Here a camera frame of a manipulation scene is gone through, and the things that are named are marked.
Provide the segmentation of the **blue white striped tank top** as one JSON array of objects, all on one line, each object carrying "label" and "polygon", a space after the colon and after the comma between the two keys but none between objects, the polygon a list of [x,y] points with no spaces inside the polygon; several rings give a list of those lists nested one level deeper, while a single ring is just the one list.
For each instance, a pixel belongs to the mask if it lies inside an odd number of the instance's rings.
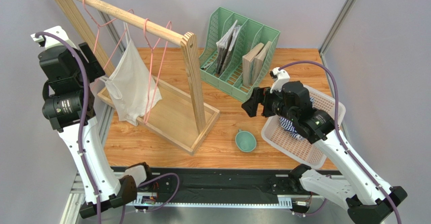
[{"label": "blue white striped tank top", "polygon": [[283,108],[280,116],[281,127],[290,132],[297,140],[309,139],[312,136],[311,127],[306,124],[311,120],[316,109],[313,107],[314,98],[300,99],[297,104],[295,99],[283,100]]}]

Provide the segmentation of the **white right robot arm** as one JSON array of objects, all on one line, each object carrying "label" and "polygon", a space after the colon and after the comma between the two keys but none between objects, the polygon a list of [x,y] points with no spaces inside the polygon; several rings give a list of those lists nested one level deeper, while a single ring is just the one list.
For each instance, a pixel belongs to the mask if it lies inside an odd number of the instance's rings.
[{"label": "white right robot arm", "polygon": [[407,198],[400,186],[383,180],[345,139],[338,127],[338,113],[318,107],[319,91],[291,81],[277,89],[256,87],[242,109],[255,117],[262,105],[262,116],[281,116],[296,132],[327,156],[345,177],[346,183],[323,176],[309,165],[301,164],[291,176],[302,189],[321,195],[347,211],[354,223],[381,223]]}]

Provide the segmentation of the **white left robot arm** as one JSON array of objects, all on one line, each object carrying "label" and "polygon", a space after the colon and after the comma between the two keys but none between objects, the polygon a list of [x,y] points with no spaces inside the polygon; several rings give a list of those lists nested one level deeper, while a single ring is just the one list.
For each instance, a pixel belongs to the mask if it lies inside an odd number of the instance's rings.
[{"label": "white left robot arm", "polygon": [[69,49],[56,43],[38,55],[47,76],[42,88],[45,101],[42,113],[64,141],[84,184],[85,202],[79,210],[82,218],[117,208],[137,198],[138,185],[147,178],[148,165],[129,167],[120,177],[114,175],[103,151],[97,129],[94,95],[89,92],[83,127],[84,83],[81,69]]}]

